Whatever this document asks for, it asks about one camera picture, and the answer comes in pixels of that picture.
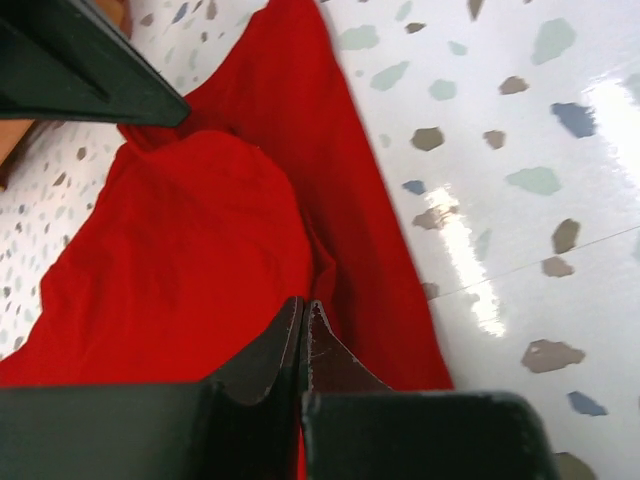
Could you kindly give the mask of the red t-shirt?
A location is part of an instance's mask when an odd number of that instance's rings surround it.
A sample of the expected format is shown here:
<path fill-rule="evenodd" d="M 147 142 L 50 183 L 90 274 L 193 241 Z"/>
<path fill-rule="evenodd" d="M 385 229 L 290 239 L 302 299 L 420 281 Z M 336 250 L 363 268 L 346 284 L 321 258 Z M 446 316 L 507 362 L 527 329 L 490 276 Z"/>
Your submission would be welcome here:
<path fill-rule="evenodd" d="M 293 297 L 399 390 L 452 385 L 325 22 L 270 1 L 173 128 L 122 126 L 5 388 L 190 383 Z"/>

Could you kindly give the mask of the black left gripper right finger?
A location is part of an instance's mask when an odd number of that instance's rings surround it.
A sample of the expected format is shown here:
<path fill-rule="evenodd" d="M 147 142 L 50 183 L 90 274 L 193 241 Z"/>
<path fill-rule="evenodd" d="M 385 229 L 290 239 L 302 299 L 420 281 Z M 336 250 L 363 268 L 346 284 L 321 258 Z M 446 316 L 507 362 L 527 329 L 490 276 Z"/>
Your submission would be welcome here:
<path fill-rule="evenodd" d="M 391 389 L 306 313 L 301 398 L 310 479 L 557 479 L 542 422 L 508 392 Z"/>

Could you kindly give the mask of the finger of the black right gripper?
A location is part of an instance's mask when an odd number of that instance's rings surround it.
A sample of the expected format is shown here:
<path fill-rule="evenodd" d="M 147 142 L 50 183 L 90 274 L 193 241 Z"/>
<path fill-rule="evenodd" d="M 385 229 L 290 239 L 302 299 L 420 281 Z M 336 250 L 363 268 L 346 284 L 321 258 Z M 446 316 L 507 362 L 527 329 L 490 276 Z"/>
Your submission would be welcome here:
<path fill-rule="evenodd" d="M 2 2 L 2 118 L 175 127 L 189 112 L 95 2 Z"/>

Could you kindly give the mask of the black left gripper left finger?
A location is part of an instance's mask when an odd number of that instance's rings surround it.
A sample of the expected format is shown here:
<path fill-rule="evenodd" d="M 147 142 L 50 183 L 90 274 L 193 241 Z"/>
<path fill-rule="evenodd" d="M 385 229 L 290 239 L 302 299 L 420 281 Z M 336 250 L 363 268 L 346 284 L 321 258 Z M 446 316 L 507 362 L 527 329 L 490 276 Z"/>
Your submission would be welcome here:
<path fill-rule="evenodd" d="M 291 479 L 304 302 L 190 383 L 5 388 L 5 479 Z"/>

